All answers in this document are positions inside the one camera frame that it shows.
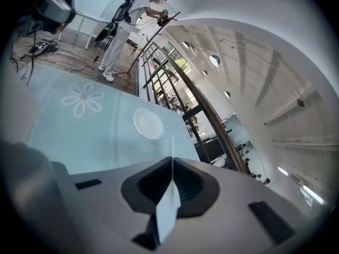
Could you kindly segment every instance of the white shoe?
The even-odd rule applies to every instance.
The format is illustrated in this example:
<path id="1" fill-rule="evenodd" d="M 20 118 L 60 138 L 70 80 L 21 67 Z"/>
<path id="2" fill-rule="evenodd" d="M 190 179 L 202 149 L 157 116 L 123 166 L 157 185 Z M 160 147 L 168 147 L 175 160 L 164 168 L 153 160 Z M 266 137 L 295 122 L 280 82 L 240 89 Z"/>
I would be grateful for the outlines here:
<path id="1" fill-rule="evenodd" d="M 112 74 L 112 73 L 107 74 L 107 73 L 103 72 L 102 75 L 103 75 L 104 77 L 106 77 L 106 80 L 107 80 L 108 82 L 113 82 L 113 81 L 114 81 L 114 78 L 113 78 L 113 74 Z"/>

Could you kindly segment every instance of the light blue tablecloth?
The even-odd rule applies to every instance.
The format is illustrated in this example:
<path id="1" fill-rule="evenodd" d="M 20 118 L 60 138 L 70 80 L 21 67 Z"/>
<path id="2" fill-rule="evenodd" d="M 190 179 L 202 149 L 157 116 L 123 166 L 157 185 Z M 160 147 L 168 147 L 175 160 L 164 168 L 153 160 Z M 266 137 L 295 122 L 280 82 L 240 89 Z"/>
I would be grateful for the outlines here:
<path id="1" fill-rule="evenodd" d="M 181 116 L 120 90 L 35 64 L 29 84 L 41 113 L 27 138 L 30 147 L 62 162 L 70 174 L 124 167 L 171 155 L 199 160 Z M 159 140 L 135 129 L 139 108 L 156 113 L 164 125 Z"/>

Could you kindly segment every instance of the white shirt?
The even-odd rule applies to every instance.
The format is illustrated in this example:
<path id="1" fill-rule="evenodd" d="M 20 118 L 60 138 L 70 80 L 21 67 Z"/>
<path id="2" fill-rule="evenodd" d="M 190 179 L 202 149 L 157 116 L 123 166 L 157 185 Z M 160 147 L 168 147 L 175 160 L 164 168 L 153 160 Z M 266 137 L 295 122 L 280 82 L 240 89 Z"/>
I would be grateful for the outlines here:
<path id="1" fill-rule="evenodd" d="M 122 20 L 119 23 L 119 26 L 123 28 L 126 32 L 132 33 L 135 29 L 135 24 L 137 24 L 138 19 L 141 17 L 143 13 L 146 12 L 146 7 L 150 7 L 149 0 L 135 0 L 129 9 L 129 16 L 131 17 L 131 24 L 128 24 L 125 20 Z"/>

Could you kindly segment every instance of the wooden floor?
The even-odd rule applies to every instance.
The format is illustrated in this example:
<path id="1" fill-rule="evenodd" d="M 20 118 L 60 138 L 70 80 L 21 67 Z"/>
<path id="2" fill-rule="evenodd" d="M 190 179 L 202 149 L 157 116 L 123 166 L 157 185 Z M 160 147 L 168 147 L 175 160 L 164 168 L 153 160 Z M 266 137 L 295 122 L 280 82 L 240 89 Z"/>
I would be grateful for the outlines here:
<path id="1" fill-rule="evenodd" d="M 37 33 L 37 42 L 42 39 L 50 40 L 56 39 L 57 35 L 52 35 L 48 32 Z M 85 50 L 85 45 L 88 36 L 79 34 L 76 35 L 75 31 L 65 29 L 61 36 L 61 43 L 59 49 L 52 53 L 42 53 L 36 56 L 35 61 L 50 67 L 54 67 L 60 70 L 70 72 L 75 69 L 82 69 L 85 66 L 90 66 L 94 58 L 98 55 L 100 48 L 94 47 L 94 38 L 91 40 L 88 50 Z M 33 46 L 33 35 L 28 37 L 22 37 L 17 39 L 13 44 L 13 57 L 17 60 L 25 55 L 28 50 Z M 102 76 L 102 72 L 98 70 L 98 66 L 103 58 L 104 52 L 100 52 L 99 60 L 92 66 L 85 68 L 81 72 L 73 72 L 87 79 L 117 88 L 124 92 L 136 95 L 138 94 L 138 70 L 136 63 L 131 71 L 131 80 L 129 86 L 127 86 L 127 75 L 114 76 L 114 82 L 108 82 Z M 127 71 L 132 65 L 136 54 L 132 51 L 132 46 L 125 44 L 123 52 L 116 63 L 115 72 Z M 26 62 L 31 61 L 31 57 L 26 57 L 19 61 L 19 69 L 26 65 Z"/>

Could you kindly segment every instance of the round plate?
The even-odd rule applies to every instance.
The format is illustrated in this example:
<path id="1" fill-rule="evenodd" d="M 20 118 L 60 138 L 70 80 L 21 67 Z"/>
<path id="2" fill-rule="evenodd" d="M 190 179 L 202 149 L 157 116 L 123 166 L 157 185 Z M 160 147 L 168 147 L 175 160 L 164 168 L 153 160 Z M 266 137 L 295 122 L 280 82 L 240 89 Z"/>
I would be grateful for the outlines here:
<path id="1" fill-rule="evenodd" d="M 147 139 L 160 139 L 164 134 L 164 125 L 161 119 L 148 109 L 136 110 L 133 121 L 139 134 Z"/>

